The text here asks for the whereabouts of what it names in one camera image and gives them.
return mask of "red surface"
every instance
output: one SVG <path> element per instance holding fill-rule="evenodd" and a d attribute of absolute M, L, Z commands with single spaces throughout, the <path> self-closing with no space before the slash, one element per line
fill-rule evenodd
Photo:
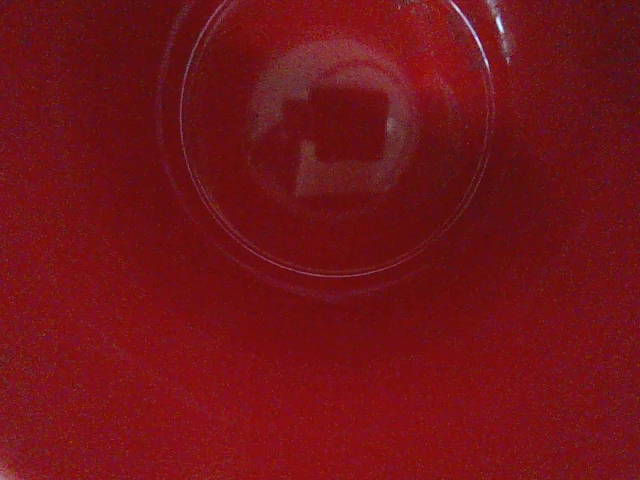
<path fill-rule="evenodd" d="M 637 9 L 500 8 L 511 104 L 442 262 L 327 305 L 226 261 L 176 200 L 154 95 L 177 5 L 2 7 L 1 462 L 637 478 Z"/>

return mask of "red cup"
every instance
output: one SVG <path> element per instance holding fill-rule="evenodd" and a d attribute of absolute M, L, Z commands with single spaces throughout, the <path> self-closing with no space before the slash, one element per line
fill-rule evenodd
<path fill-rule="evenodd" d="M 638 476 L 636 7 L 0 15 L 8 474 Z"/>

